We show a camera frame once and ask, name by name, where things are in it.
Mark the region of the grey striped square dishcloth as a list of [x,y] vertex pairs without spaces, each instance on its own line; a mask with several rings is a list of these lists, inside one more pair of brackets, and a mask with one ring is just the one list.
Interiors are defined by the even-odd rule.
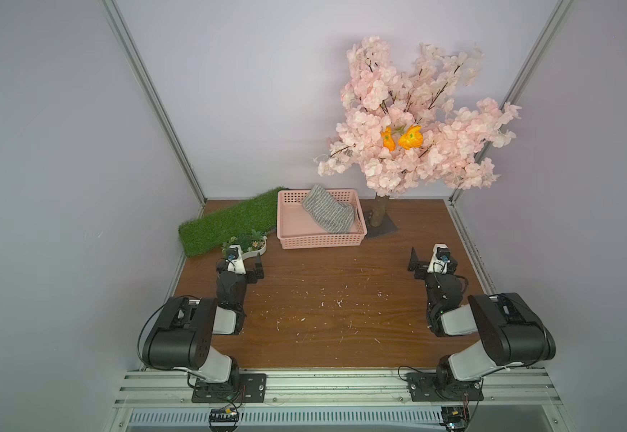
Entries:
[[313,220],[331,234],[349,232],[355,220],[351,204],[337,201],[320,185],[315,185],[309,191],[302,205]]

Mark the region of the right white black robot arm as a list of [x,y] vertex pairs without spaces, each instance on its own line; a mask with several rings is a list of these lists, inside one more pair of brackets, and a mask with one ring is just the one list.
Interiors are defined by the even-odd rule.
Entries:
[[424,282],[426,320],[435,336],[479,336],[470,347],[443,356],[433,372],[407,374],[414,401],[482,401],[486,376],[556,355],[553,336],[518,293],[466,293],[468,279],[457,274],[457,260],[447,245],[436,244],[428,261],[413,248],[408,271]]

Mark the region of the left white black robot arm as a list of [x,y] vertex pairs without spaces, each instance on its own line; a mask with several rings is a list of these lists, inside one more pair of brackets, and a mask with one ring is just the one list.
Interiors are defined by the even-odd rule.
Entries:
[[247,288],[264,278],[261,254],[254,257],[251,269],[240,257],[225,258],[216,273],[214,297],[169,298],[146,320],[136,342],[143,365],[187,375],[194,402],[235,401],[246,394],[237,360],[212,347],[212,339],[243,331]]

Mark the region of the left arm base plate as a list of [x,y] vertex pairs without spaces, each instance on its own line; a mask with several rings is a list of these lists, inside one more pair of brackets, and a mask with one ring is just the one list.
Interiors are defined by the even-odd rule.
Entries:
[[193,403],[263,403],[267,388],[266,374],[236,374],[225,383],[198,381],[191,385]]

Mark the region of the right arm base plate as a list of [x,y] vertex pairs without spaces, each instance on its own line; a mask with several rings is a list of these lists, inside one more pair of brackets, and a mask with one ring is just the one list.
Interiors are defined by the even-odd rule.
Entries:
[[482,401],[484,394],[479,380],[461,382],[451,375],[408,373],[405,376],[412,401]]

